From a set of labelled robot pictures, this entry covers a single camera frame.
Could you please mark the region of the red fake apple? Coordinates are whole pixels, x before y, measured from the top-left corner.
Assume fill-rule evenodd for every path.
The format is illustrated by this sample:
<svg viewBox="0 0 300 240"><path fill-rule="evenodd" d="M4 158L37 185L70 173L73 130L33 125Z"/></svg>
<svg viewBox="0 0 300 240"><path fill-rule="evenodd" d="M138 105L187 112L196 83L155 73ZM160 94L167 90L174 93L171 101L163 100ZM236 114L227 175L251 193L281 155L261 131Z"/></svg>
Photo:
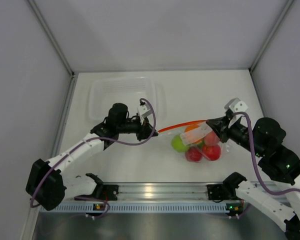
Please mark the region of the red fake apple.
<svg viewBox="0 0 300 240"><path fill-rule="evenodd" d="M202 147L202 154L209 161L218 160L221 156L221 153L222 150L219 145L213 145L213 146L204 145Z"/></svg>

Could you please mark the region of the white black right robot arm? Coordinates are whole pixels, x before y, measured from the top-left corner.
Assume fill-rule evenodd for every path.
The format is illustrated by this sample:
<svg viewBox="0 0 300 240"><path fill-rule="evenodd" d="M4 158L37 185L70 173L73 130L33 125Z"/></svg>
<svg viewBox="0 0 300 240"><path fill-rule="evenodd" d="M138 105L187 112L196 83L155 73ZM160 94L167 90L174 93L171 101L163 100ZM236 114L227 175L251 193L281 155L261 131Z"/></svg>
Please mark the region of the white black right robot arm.
<svg viewBox="0 0 300 240"><path fill-rule="evenodd" d="M258 189L242 174L234 172L219 185L225 199L244 200L271 219L284 232L288 240L300 240L300 158L283 145L286 132L269 117L262 117L251 126L228 111L226 116L209 119L206 124L222 143L228 140L251 154L255 175L262 189Z"/></svg>

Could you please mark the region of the green fake apple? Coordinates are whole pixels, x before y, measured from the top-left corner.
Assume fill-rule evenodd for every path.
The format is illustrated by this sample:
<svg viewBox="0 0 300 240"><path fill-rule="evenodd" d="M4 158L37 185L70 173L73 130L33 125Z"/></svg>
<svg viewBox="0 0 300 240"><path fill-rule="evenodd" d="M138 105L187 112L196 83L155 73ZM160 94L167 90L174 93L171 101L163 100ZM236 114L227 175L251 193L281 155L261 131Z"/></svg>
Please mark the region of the green fake apple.
<svg viewBox="0 0 300 240"><path fill-rule="evenodd" d="M183 143L182 138L180 137L180 135L175 135L173 137L173 139L171 140L171 146L178 153L187 152L190 148L189 145L185 145Z"/></svg>

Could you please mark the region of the clear zip top bag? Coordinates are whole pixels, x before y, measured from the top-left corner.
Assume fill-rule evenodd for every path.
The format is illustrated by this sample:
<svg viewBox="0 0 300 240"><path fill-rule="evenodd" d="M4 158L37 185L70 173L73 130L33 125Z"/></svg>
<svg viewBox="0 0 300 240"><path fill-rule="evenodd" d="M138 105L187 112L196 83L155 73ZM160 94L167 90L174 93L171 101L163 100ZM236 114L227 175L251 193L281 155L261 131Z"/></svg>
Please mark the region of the clear zip top bag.
<svg viewBox="0 0 300 240"><path fill-rule="evenodd" d="M189 125L199 125L198 128L193 129L189 132L184 132L185 128ZM162 128L158 131L159 133L159 139L160 139L160 144L163 148L163 150L170 156L173 157L174 159L180 161L187 161L185 157L186 152L176 152L172 146L171 146L171 141L174 136L180 135L182 142L185 145L189 145L191 147L196 147L196 144L198 144L201 141L204 141L204 137L210 133L213 132L213 130L206 124L205 120L195 120L195 121L188 121L188 122L183 122L171 126L167 126L165 128ZM231 146L228 143L222 143L219 140L218 145L221 148L221 156L218 160L223 159L226 155L229 154ZM197 148L201 154L202 154L202 159L200 162L204 161L209 161L209 162L214 162L207 160L202 153L202 148L199 149Z"/></svg>

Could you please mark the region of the orange fake orange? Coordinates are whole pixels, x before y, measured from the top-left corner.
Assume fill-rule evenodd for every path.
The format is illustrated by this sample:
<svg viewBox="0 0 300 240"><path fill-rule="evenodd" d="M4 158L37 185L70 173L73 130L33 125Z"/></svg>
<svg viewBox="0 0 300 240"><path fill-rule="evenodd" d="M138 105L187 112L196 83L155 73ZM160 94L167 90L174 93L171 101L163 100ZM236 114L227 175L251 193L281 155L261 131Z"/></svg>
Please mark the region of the orange fake orange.
<svg viewBox="0 0 300 240"><path fill-rule="evenodd" d="M187 133L187 132L189 132L189 131L192 131L192 130L194 130L194 129L197 129L198 127L199 127L198 124L189 125L189 126L187 126L187 127L185 128L184 132Z"/></svg>

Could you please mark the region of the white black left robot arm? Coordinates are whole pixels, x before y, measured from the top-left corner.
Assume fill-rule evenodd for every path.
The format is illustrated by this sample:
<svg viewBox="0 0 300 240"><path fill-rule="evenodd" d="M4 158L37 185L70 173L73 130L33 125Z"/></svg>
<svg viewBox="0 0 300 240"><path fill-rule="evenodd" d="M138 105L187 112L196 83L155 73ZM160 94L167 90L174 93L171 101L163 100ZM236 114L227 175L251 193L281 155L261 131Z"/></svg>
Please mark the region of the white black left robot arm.
<svg viewBox="0 0 300 240"><path fill-rule="evenodd" d="M31 167L25 191L30 195L30 207L55 209L67 199L103 200L104 182L93 173L67 175L75 167L113 144L140 146L158 136L157 118L152 104L139 100L136 115L130 116L128 106L115 103L102 122L95 125L78 143L48 160L36 160Z"/></svg>

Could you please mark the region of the pink fake peach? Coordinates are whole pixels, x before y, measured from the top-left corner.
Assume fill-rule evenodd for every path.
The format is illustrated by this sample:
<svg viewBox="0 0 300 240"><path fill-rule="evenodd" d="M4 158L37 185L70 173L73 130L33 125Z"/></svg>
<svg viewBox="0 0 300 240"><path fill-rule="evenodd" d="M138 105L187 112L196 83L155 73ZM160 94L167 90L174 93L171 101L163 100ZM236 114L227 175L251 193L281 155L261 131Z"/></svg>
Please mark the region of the pink fake peach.
<svg viewBox="0 0 300 240"><path fill-rule="evenodd" d="M204 144L207 146L215 146L218 145L220 142L219 137L216 135L215 132L209 132L204 138Z"/></svg>

